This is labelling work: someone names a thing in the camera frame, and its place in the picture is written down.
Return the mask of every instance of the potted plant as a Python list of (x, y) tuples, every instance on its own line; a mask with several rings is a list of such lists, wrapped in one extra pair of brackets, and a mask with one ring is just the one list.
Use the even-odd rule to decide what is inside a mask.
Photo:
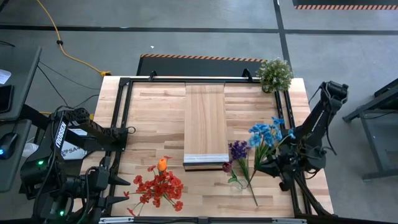
[(264, 93), (287, 91), (293, 78), (289, 64), (280, 58), (262, 62), (256, 75), (260, 78)]

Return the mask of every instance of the wooden table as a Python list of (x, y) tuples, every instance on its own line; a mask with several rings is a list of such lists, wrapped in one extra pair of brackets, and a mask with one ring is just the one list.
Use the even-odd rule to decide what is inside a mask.
[[(110, 127), (120, 77), (105, 77), (95, 112), (94, 121), (103, 127)], [(247, 140), (248, 129), (256, 123), (271, 123), (271, 116), (277, 116), (275, 96), (261, 91), (259, 84), (230, 84), (224, 88), (228, 127), (228, 141)], [(295, 124), (302, 124), (310, 113), (307, 94), (302, 78), (294, 78), (289, 90)], [(123, 93), (117, 127), (120, 127), (126, 90)], [(285, 102), (282, 100), (285, 118)], [(183, 210), (175, 212), (168, 202), (160, 208), (145, 205), (141, 216), (169, 217), (293, 217), (290, 192), (279, 188), (279, 178), (257, 173), (252, 186), (259, 206), (257, 207), (248, 189), (234, 190), (227, 183), (229, 176), (223, 171), (185, 172), (182, 166), (184, 147), (184, 83), (135, 83), (133, 86), (127, 126), (137, 129), (127, 140), (126, 151), (122, 153), (119, 176), (132, 183), (136, 175), (144, 180), (153, 178), (147, 168), (156, 165), (163, 156), (172, 156), (169, 170), (184, 183), (181, 201)], [(254, 153), (250, 154), (251, 166)], [(81, 172), (97, 166), (104, 152), (95, 152), (84, 160)], [(307, 181), (309, 189), (329, 212), (331, 206), (325, 173), (321, 170)], [(116, 187), (115, 195), (123, 191), (135, 192), (136, 185)], [(304, 211), (302, 194), (298, 190), (300, 208)], [(133, 195), (128, 201), (113, 206), (112, 216), (129, 215), (139, 201)]]

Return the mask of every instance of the concrete floor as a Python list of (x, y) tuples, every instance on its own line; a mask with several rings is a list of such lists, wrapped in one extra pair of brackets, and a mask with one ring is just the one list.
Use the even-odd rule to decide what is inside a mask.
[[(63, 26), (277, 28), (271, 0), (42, 2), (55, 22)], [(280, 8), (286, 29), (398, 30), (398, 11), (299, 11), (288, 0), (281, 0)], [(35, 1), (13, 0), (0, 12), (0, 24), (47, 26), (50, 21)], [(147, 53), (283, 57), (278, 34), (61, 32), (61, 36), (69, 54), (114, 75), (134, 75), (140, 54)], [(62, 55), (55, 44), (55, 32), (1, 30), (0, 40), (18, 47), (40, 45), (41, 61), (84, 85), (101, 86), (102, 78), (96, 72)], [(330, 125), (330, 138), (338, 155), (329, 153), (326, 165), (333, 208), (341, 217), (398, 220), (398, 177), (363, 182), (361, 176), (374, 172), (376, 166), (362, 125), (358, 120), (351, 124), (341, 120), (397, 77), (396, 40), (396, 35), (287, 35), (295, 77), (304, 78), (308, 96), (312, 96), (322, 81), (349, 85), (349, 100)], [(71, 105), (99, 92), (76, 86), (43, 69)], [(59, 101), (38, 71), (27, 103), (41, 111), (53, 111)], [(94, 113), (96, 100), (84, 106)], [(29, 217), (31, 206), (15, 189), (0, 195), (1, 219)]]

